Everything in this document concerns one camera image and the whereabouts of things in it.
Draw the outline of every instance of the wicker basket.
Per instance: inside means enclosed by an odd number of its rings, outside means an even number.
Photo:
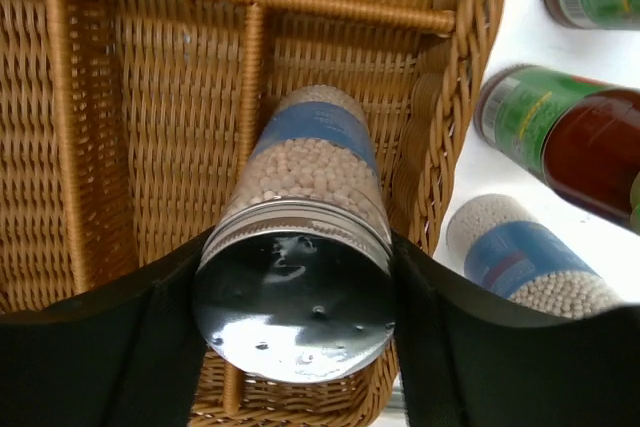
[[[278,100],[313,83],[362,102],[391,223],[433,252],[502,3],[0,0],[0,309],[95,288],[214,225]],[[396,373],[392,346],[312,386],[210,352],[191,422],[367,425]]]

